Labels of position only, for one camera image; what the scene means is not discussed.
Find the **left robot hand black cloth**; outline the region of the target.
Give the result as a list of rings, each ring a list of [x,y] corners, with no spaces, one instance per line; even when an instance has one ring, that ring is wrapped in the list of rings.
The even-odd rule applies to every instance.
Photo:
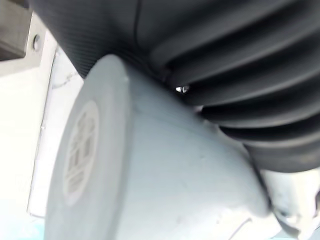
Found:
[[[241,142],[265,170],[320,165],[317,0],[31,0],[78,73],[113,54]]]

